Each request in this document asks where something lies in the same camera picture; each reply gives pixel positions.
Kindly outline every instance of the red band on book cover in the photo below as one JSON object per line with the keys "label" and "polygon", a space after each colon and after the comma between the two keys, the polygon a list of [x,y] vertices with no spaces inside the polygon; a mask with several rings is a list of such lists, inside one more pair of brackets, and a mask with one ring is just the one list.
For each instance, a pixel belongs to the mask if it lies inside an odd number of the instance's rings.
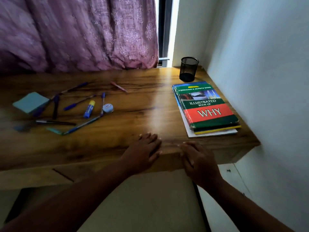
{"label": "red band on book cover", "polygon": [[226,104],[191,108],[184,110],[184,112],[190,119],[190,123],[233,115],[233,112]]}

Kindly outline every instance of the red pen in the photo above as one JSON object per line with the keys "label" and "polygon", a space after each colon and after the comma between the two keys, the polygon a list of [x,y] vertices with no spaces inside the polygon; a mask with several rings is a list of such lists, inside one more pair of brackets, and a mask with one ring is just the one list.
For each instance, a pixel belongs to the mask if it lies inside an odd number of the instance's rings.
{"label": "red pen", "polygon": [[119,88],[119,89],[121,89],[122,91],[124,91],[124,92],[128,92],[127,90],[125,90],[124,88],[122,88],[121,86],[119,86],[119,85],[117,85],[115,82],[113,82],[113,81],[111,81],[111,84],[113,85],[113,86],[116,86],[117,88]]}

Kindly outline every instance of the curtain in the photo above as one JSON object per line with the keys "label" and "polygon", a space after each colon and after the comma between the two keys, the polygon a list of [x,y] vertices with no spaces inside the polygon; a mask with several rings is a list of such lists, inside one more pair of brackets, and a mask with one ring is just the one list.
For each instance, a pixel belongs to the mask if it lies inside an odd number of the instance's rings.
{"label": "curtain", "polygon": [[154,0],[0,0],[0,73],[152,68]]}

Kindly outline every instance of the forearm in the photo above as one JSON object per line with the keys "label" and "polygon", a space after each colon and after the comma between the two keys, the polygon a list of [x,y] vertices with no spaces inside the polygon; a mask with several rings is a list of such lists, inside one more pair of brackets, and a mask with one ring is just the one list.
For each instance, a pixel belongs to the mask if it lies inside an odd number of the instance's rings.
{"label": "forearm", "polygon": [[284,231],[290,228],[268,214],[241,192],[222,180],[209,192],[228,214],[240,232],[243,231]]}
{"label": "forearm", "polygon": [[100,203],[128,177],[123,164],[117,161],[21,214],[1,232],[77,231]]}

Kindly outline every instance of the green book cover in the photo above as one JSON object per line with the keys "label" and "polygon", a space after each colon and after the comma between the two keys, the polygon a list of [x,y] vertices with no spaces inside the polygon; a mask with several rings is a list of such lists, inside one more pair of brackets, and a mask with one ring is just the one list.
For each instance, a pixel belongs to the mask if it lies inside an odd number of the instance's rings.
{"label": "green book cover", "polygon": [[238,118],[206,81],[173,85],[192,129],[237,124]]}

